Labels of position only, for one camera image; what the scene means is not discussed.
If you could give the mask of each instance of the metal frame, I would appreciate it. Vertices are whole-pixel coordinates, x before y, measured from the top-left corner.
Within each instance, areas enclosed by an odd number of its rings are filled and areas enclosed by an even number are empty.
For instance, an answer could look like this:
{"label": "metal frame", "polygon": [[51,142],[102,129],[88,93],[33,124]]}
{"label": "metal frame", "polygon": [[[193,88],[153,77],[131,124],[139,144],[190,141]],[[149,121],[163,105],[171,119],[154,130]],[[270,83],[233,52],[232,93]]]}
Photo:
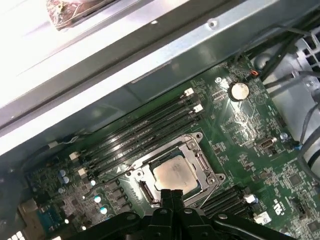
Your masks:
{"label": "metal frame", "polygon": [[[116,117],[121,117],[139,105],[141,106],[225,60],[261,29],[274,23],[300,17],[319,5],[318,0],[303,2],[300,0],[247,0],[222,14],[219,12],[221,9],[204,11],[206,14],[199,18],[202,24],[189,33],[175,40],[171,39],[169,44],[157,50],[149,49],[150,54],[139,60],[133,59],[131,64],[128,64],[129,61],[127,61],[128,65],[124,65],[125,67],[113,64],[113,67],[98,75],[86,75],[92,83],[98,83],[86,90],[80,87],[75,88],[73,90],[75,95],[70,99],[65,100],[62,97],[56,99],[55,103],[58,105],[50,110],[43,108],[41,112],[41,109],[38,109],[37,114],[33,113],[34,116],[38,115],[37,117],[33,116],[29,119],[26,117],[24,121],[15,122],[15,126],[11,124],[3,128],[0,131],[2,136],[0,155],[24,143],[15,149],[24,152],[20,154],[21,158],[26,151],[36,150],[48,139],[74,133],[80,130],[81,126],[84,128],[88,123],[75,127],[70,125],[70,121],[79,122],[80,116],[88,115],[87,108],[84,108],[87,106],[89,108],[96,101],[102,101],[105,96],[109,94],[111,96],[118,90],[127,90],[139,99],[139,103],[119,112]],[[161,26],[161,20],[157,21],[157,24],[151,25]],[[73,72],[73,74],[74,78],[78,76],[79,79],[79,73]],[[122,100],[127,105],[131,104],[130,99]],[[15,160],[19,158],[11,152],[6,155],[5,159],[8,161],[14,156]]]}
{"label": "metal frame", "polygon": [[182,135],[136,160],[130,167],[134,170],[130,171],[130,174],[127,173],[125,176],[127,178],[134,178],[137,182],[144,181],[156,203],[159,203],[161,199],[160,191],[156,189],[156,179],[150,170],[150,164],[160,160],[168,152],[178,148],[184,154],[185,161],[187,161],[190,166],[193,165],[195,167],[194,174],[201,185],[200,192],[184,201],[186,206],[190,206],[212,193],[226,179],[224,174],[216,174],[210,167],[207,158],[199,146],[199,142],[202,139],[203,135],[201,132]]}

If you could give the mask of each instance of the black cable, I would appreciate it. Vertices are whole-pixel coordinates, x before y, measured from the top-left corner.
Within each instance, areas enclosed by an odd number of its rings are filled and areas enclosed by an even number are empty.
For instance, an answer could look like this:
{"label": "black cable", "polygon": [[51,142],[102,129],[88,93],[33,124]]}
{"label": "black cable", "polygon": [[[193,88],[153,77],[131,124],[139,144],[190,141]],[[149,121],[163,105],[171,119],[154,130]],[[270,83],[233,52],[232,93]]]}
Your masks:
{"label": "black cable", "polygon": [[315,162],[317,161],[317,159],[320,157],[320,149],[318,151],[316,151],[309,159],[308,161],[308,166],[311,169]]}
{"label": "black cable", "polygon": [[314,172],[311,171],[307,162],[304,159],[305,153],[310,149],[310,147],[320,138],[320,126],[308,137],[303,146],[301,147],[297,161],[299,162],[302,170],[309,177],[313,178],[318,184],[320,184],[320,177],[318,177]]}
{"label": "black cable", "polygon": [[301,137],[300,137],[300,141],[299,141],[299,145],[302,146],[302,144],[304,143],[304,139],[306,136],[306,132],[307,132],[307,128],[308,128],[308,124],[310,122],[310,119],[312,117],[312,115],[314,114],[314,112],[316,111],[316,109],[320,108],[320,103],[314,105],[306,114],[304,122],[303,122],[303,126],[302,126],[302,132],[301,132]]}
{"label": "black cable", "polygon": [[[316,78],[320,78],[320,72],[315,72],[315,71],[298,71],[299,73],[299,76],[297,76],[297,78],[301,77],[301,78],[304,78],[304,77],[307,77],[307,76],[311,76],[311,77],[316,77]],[[267,83],[264,85],[264,87],[266,89],[270,89],[270,88],[273,88],[275,86],[278,86],[280,84],[283,84],[283,83],[286,83],[288,82],[289,80],[292,80],[294,79],[295,77],[292,75],[292,73],[288,74],[288,75],[285,75],[281,78],[279,78],[278,80],[275,80],[273,82],[270,82],[270,83]]]}
{"label": "black cable", "polygon": [[[306,22],[308,22],[311,18],[316,17],[318,15],[319,15],[319,10],[315,10],[309,13],[308,15],[306,15],[302,20],[299,21],[299,23],[295,24],[293,27],[296,29],[303,29],[303,26]],[[250,60],[252,60],[256,56],[272,48],[273,46],[288,40],[293,35],[294,35],[293,33],[287,32],[287,31],[282,32],[280,34],[276,32],[275,34],[267,36],[266,41],[246,51],[245,54]]]}
{"label": "black cable", "polygon": [[[310,31],[314,27],[316,27],[320,23],[320,15],[317,11],[316,15],[308,17],[308,20],[304,22],[300,29],[304,31]],[[260,79],[265,81],[267,77],[274,72],[274,70],[278,67],[284,57],[287,55],[288,52],[292,49],[292,47],[296,44],[296,42],[301,38],[300,34],[293,34],[286,40],[283,45],[276,51],[274,56],[266,63],[265,67],[263,68]]]}
{"label": "black cable", "polygon": [[261,37],[263,37],[264,35],[266,35],[268,32],[270,32],[271,30],[274,29],[284,29],[287,32],[291,32],[291,33],[296,33],[296,34],[300,34],[300,35],[307,35],[310,36],[311,33],[304,31],[304,30],[300,30],[298,28],[295,27],[290,27],[290,26],[284,26],[281,24],[272,24],[270,26],[268,26],[267,28],[259,31],[256,35],[254,35],[250,41],[248,41],[246,44],[244,44],[241,49],[238,51],[238,53],[235,55],[234,57],[234,63],[237,63],[240,56],[258,39],[260,39]]}

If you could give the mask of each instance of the cable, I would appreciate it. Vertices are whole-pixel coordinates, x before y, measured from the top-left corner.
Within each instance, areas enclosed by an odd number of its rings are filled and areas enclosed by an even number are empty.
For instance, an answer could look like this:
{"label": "cable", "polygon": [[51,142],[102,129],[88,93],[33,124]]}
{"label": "cable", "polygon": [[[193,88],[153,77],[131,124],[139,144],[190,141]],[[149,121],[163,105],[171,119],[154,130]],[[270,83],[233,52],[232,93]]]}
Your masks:
{"label": "cable", "polygon": [[[304,29],[305,31],[310,31],[319,23],[320,23],[320,15],[316,14],[311,17],[308,16],[308,20],[305,22],[302,22],[301,27],[298,27],[298,28]],[[267,77],[277,68],[277,66],[281,63],[283,58],[287,55],[290,49],[295,45],[295,43],[300,38],[301,38],[300,34],[293,34],[293,36],[289,37],[289,39],[285,41],[283,45],[276,51],[274,56],[266,63],[265,67],[263,68],[260,74],[260,79],[262,80],[262,82],[265,81]]]}
{"label": "cable", "polygon": [[300,137],[300,141],[299,141],[299,145],[302,146],[302,144],[304,143],[304,139],[306,136],[306,132],[307,132],[307,128],[308,128],[308,124],[309,121],[312,117],[312,115],[314,114],[314,112],[316,111],[316,109],[320,108],[320,103],[314,105],[306,114],[304,122],[303,122],[303,126],[302,126],[302,132],[301,132],[301,137]]}
{"label": "cable", "polygon": [[22,172],[25,171],[25,167],[27,164],[29,164],[33,159],[35,159],[36,157],[38,157],[41,154],[44,154],[46,151],[48,151],[49,149],[53,149],[59,145],[68,145],[68,144],[73,144],[74,142],[76,142],[81,136],[84,135],[68,135],[65,136],[64,138],[62,138],[61,140],[57,140],[57,141],[52,141],[50,143],[48,143],[47,145],[44,145],[42,147],[40,147],[38,150],[36,150],[35,152],[33,152],[32,154],[30,154],[28,157],[26,157],[21,164],[20,170]]}
{"label": "cable", "polygon": [[298,77],[307,77],[307,76],[311,76],[311,77],[316,77],[316,78],[320,78],[320,72],[315,72],[315,71],[298,71],[297,73],[299,73],[299,75],[297,77],[294,77],[292,73],[285,75],[281,78],[279,78],[278,80],[275,80],[273,82],[267,83],[264,85],[264,87],[266,89],[270,89],[273,88],[275,86],[278,86],[280,84],[283,84],[285,82],[288,82],[289,80],[293,80],[295,78]]}
{"label": "cable", "polygon": [[317,161],[317,159],[320,157],[320,149],[318,151],[316,151],[309,159],[308,161],[308,166],[311,169],[313,167],[313,165],[315,164],[315,162]]}
{"label": "cable", "polygon": [[238,51],[238,53],[235,55],[234,57],[234,63],[237,63],[240,56],[255,42],[257,41],[259,38],[263,37],[264,35],[266,35],[268,32],[270,32],[271,30],[274,29],[284,29],[288,32],[292,32],[292,33],[296,33],[296,34],[301,34],[301,35],[307,35],[307,36],[311,36],[312,34],[308,31],[304,31],[295,27],[290,27],[290,26],[284,26],[281,24],[272,24],[270,26],[268,26],[267,28],[259,31],[256,35],[254,35],[250,41],[248,41],[246,44],[244,44],[241,49]]}
{"label": "cable", "polygon": [[311,171],[310,167],[308,166],[307,162],[304,159],[304,155],[319,138],[320,138],[320,126],[305,141],[305,143],[303,144],[297,156],[297,161],[299,162],[302,170],[309,177],[313,178],[318,184],[320,184],[320,177],[318,177],[314,172]]}

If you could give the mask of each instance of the capacitor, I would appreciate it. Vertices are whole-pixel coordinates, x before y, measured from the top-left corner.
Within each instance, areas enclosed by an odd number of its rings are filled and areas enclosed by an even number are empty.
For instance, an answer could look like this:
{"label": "capacitor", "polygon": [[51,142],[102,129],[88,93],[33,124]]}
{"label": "capacitor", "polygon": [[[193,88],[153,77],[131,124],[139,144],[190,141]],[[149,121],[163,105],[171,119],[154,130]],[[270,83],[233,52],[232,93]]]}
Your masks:
{"label": "capacitor", "polygon": [[232,101],[240,102],[245,100],[249,96],[250,90],[246,83],[236,82],[229,86],[228,94]]}
{"label": "capacitor", "polygon": [[59,194],[63,194],[64,192],[65,192],[65,190],[64,190],[63,188],[60,187],[60,188],[58,189],[58,193],[59,193]]}
{"label": "capacitor", "polygon": [[67,173],[66,173],[65,170],[61,169],[61,170],[59,171],[59,174],[60,174],[61,177],[64,177]]}
{"label": "capacitor", "polygon": [[94,201],[98,204],[101,202],[101,197],[100,196],[95,196]]}
{"label": "capacitor", "polygon": [[70,179],[69,179],[67,176],[64,176],[64,177],[63,177],[63,182],[64,182],[65,184],[68,184],[68,183],[70,182]]}
{"label": "capacitor", "polygon": [[107,214],[108,210],[103,206],[100,208],[100,213]]}

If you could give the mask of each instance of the microchip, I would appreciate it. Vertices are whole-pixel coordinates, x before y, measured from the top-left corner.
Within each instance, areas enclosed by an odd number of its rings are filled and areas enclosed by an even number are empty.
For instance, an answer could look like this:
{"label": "microchip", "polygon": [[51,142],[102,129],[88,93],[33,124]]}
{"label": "microchip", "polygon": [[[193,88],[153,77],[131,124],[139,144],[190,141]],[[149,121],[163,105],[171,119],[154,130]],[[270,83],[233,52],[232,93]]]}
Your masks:
{"label": "microchip", "polygon": [[257,182],[259,181],[260,177],[257,175],[252,176],[253,181]]}
{"label": "microchip", "polygon": [[307,226],[312,233],[320,229],[320,223],[317,220],[309,223]]}
{"label": "microchip", "polygon": [[73,206],[77,206],[77,205],[79,204],[79,202],[78,202],[77,199],[73,199],[73,200],[71,201],[71,203],[72,203]]}
{"label": "microchip", "polygon": [[302,179],[299,176],[299,174],[295,174],[295,175],[292,175],[291,177],[289,177],[289,181],[292,186],[296,186],[302,182]]}
{"label": "microchip", "polygon": [[93,208],[92,210],[91,210],[91,214],[92,215],[95,215],[95,214],[97,214],[98,213],[98,210],[96,209],[96,208]]}
{"label": "microchip", "polygon": [[155,187],[161,189],[181,189],[187,194],[198,186],[185,158],[181,155],[164,162],[153,170]]}
{"label": "microchip", "polygon": [[84,184],[88,184],[89,183],[89,179],[87,177],[83,178],[82,181],[83,181]]}
{"label": "microchip", "polygon": [[263,171],[262,173],[260,173],[260,178],[266,179],[268,178],[268,174],[265,171]]}

